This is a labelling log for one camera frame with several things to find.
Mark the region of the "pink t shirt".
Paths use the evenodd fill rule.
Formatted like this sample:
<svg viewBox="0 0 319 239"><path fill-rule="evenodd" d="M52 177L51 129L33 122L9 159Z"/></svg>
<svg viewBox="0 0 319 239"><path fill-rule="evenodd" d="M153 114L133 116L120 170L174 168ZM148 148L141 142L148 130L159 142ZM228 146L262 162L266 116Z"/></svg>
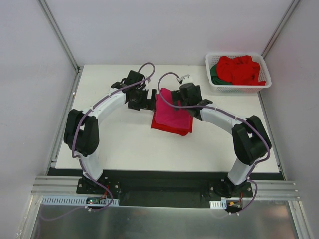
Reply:
<svg viewBox="0 0 319 239"><path fill-rule="evenodd" d="M169 106L159 94L156 95L156 110L153 117L156 123L180 129L189 129L190 120L193 119L187 110L176 110Z"/></svg>

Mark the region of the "red t shirt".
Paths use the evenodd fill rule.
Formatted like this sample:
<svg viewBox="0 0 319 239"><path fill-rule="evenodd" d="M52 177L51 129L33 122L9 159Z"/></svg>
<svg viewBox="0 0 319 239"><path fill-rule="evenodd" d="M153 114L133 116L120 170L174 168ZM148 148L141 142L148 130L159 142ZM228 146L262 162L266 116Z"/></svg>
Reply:
<svg viewBox="0 0 319 239"><path fill-rule="evenodd" d="M173 134L179 134L181 136L186 136L189 133L192 133L192 127L193 127L193 119L190 120L190 127L189 129L180 129L175 127L170 127L167 125L156 123L155 118L152 118L151 128L157 129L164 132L169 132Z"/></svg>
<svg viewBox="0 0 319 239"><path fill-rule="evenodd" d="M259 81L260 69L260 65L248 55L233 59L222 56L217 63L219 78L235 86L264 86L266 81Z"/></svg>

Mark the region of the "white plastic laundry basket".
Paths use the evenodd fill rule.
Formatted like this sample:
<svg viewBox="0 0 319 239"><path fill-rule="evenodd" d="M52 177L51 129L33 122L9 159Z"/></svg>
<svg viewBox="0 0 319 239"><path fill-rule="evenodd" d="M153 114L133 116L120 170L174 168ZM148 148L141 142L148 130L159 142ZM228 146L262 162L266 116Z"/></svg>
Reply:
<svg viewBox="0 0 319 239"><path fill-rule="evenodd" d="M208 82L225 93L257 93L271 87L263 57L256 53L208 53L205 56Z"/></svg>

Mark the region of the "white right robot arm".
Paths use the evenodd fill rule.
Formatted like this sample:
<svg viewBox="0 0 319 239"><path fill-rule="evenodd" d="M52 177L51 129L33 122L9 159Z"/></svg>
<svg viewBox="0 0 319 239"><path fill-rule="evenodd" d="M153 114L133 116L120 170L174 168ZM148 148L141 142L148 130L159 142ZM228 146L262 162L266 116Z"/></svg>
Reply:
<svg viewBox="0 0 319 239"><path fill-rule="evenodd" d="M203 99L199 85L186 83L172 91L175 106L186 109L192 117L211 123L232 136L236 160L226 178L214 186L215 194L231 198L242 191L250 174L264 156L270 156L270 139L260 118L241 118Z"/></svg>

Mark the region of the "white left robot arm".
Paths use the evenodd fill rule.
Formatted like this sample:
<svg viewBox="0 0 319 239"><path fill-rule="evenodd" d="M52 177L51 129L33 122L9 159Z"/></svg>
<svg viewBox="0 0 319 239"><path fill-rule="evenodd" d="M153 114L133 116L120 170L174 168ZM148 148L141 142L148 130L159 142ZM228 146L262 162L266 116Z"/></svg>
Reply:
<svg viewBox="0 0 319 239"><path fill-rule="evenodd" d="M131 70L128 76L111 85L108 94L86 110L68 113L63 141L83 170L77 193L108 194L103 168L98 159L100 124L123 105L133 110L155 110L155 89L146 89L149 77Z"/></svg>

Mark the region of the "green t shirt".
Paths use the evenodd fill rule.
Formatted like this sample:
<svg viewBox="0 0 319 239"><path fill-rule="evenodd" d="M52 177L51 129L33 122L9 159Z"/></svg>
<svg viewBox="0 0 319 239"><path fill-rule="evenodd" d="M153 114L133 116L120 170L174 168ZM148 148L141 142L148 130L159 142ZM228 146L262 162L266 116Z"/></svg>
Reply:
<svg viewBox="0 0 319 239"><path fill-rule="evenodd" d="M219 76L217 74L217 64L213 65L210 68L210 76L211 76L212 83L215 85L232 85L231 82L227 82L227 81L219 78Z"/></svg>

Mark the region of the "red crumpled t shirt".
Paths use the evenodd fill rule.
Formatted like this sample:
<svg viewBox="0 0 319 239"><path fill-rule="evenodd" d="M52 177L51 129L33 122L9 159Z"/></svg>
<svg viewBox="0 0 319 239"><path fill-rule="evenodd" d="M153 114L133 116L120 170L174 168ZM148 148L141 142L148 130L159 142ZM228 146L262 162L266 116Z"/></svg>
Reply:
<svg viewBox="0 0 319 239"><path fill-rule="evenodd" d="M266 81L259 81L260 69L260 65L248 55L233 59L222 56L217 63L219 78L235 86L264 86Z"/></svg>

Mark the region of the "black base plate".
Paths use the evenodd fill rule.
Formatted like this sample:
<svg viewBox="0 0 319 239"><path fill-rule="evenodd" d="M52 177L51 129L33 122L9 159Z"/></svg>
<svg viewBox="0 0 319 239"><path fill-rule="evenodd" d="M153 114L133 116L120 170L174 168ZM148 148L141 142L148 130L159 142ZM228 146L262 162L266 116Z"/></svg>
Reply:
<svg viewBox="0 0 319 239"><path fill-rule="evenodd" d="M77 188L82 173L80 169L51 168L48 171L50 176L78 176ZM107 197L118 199L121 206L192 209L208 208L210 201L219 200L214 186L227 175L226 172L140 170L104 170L103 174ZM77 194L92 193L85 190Z"/></svg>

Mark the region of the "aluminium frame rail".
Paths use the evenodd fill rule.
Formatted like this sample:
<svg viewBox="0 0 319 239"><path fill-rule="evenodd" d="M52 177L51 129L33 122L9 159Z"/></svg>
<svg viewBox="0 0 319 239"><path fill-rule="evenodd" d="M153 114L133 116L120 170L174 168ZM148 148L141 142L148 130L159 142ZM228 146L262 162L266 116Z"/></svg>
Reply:
<svg viewBox="0 0 319 239"><path fill-rule="evenodd" d="M218 179L159 179L120 178L104 179L104 187L82 177L38 176L31 193L55 196L52 204L104 204L130 207L165 208L224 208L226 203L246 205L255 201L299 201L295 183L291 181L257 180L247 182L230 197L216 193Z"/></svg>

